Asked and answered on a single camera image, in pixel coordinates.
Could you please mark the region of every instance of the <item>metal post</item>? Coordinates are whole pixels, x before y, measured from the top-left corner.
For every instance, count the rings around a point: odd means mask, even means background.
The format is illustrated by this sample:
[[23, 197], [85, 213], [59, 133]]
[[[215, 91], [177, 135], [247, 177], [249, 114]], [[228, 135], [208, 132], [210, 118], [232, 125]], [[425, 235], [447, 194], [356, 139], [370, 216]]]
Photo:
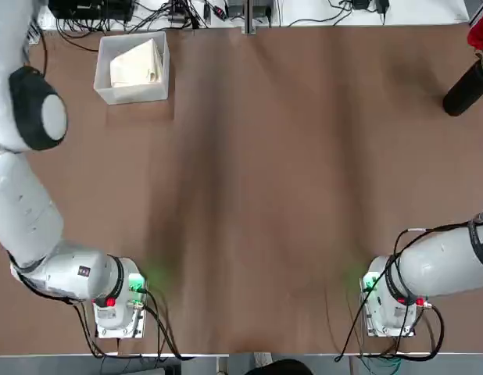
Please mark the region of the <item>metal post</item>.
[[255, 34], [256, 29], [253, 25], [253, 6], [254, 0], [245, 0], [245, 7], [244, 7], [244, 17], [245, 17], [245, 26], [243, 27], [243, 34]]

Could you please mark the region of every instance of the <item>black cylinder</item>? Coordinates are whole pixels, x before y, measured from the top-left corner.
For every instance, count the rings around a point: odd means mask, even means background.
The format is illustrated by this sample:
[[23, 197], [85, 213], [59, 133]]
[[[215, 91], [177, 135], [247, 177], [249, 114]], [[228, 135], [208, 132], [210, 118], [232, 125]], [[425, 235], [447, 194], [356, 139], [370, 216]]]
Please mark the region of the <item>black cylinder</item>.
[[466, 112], [482, 95], [483, 69], [478, 61], [445, 95], [443, 108], [450, 116], [458, 116]]

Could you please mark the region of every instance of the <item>brown table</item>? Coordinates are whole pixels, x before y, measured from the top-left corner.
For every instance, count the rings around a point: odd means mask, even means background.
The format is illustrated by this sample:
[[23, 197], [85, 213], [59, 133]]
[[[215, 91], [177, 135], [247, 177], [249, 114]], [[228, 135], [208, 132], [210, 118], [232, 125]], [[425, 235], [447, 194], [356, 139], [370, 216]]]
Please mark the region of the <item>brown table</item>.
[[[163, 290], [182, 352], [337, 352], [347, 288], [356, 311], [359, 276], [401, 229], [483, 210], [483, 99], [456, 119], [440, 106], [473, 62], [466, 34], [171, 32], [170, 100], [113, 107], [92, 89], [96, 54], [48, 37], [70, 132], [30, 161], [66, 238]], [[483, 352], [483, 290], [435, 303], [444, 351]], [[150, 322], [128, 351], [156, 350]], [[407, 350], [428, 350], [423, 330]], [[74, 311], [15, 282], [0, 249], [0, 354], [85, 352]]]

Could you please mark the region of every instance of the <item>white box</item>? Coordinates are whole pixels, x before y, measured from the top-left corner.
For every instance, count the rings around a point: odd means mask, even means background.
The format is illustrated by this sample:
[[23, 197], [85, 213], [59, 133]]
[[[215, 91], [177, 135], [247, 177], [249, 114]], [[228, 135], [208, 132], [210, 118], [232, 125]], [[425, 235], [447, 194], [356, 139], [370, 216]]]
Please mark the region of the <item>white box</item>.
[[[127, 87], [111, 87], [109, 63], [118, 55], [154, 39], [163, 64], [163, 79], [156, 84], [139, 84]], [[102, 37], [99, 42], [98, 64], [95, 68], [94, 90], [106, 103], [124, 104], [167, 100], [169, 97], [170, 55], [165, 32]]]

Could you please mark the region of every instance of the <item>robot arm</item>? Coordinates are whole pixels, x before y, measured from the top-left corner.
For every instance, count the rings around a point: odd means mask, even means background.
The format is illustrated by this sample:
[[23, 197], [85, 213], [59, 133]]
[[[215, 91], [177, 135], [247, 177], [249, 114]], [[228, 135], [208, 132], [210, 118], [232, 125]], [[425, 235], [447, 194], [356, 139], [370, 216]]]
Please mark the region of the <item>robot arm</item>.
[[364, 298], [371, 290], [365, 303], [370, 336], [398, 337], [402, 328], [411, 333], [417, 298], [483, 288], [483, 214], [408, 247], [399, 272], [392, 258], [377, 257], [361, 288]]
[[135, 292], [144, 287], [138, 268], [64, 241], [63, 218], [22, 153], [53, 148], [67, 131], [63, 101], [23, 61], [37, 5], [0, 2], [0, 243], [16, 278], [41, 293], [93, 300], [100, 337], [140, 337], [134, 333], [144, 312], [129, 303], [142, 298]]

